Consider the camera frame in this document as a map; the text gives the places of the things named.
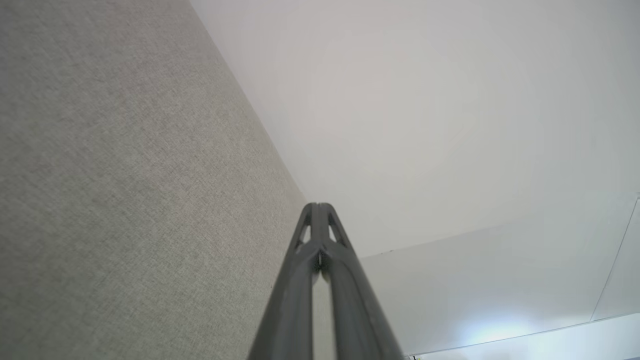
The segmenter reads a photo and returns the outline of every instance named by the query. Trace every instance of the dark gray plastic frame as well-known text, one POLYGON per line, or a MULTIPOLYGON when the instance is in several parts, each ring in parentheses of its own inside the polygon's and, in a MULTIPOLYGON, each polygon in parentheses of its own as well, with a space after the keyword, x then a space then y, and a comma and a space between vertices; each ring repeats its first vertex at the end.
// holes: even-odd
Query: dark gray plastic frame
POLYGON ((340 219, 325 203, 302 209, 248 359, 313 359, 311 291, 320 271, 331 286, 338 360, 402 359, 340 219), (308 227, 311 239, 303 243, 308 227))

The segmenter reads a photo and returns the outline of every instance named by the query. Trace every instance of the gray fabric wall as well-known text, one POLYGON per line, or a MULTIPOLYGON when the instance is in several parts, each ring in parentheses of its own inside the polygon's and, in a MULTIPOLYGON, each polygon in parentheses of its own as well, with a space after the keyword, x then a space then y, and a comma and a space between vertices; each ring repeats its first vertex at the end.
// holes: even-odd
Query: gray fabric wall
POLYGON ((0 29, 0 358, 244 357, 305 199, 189 3, 0 29))

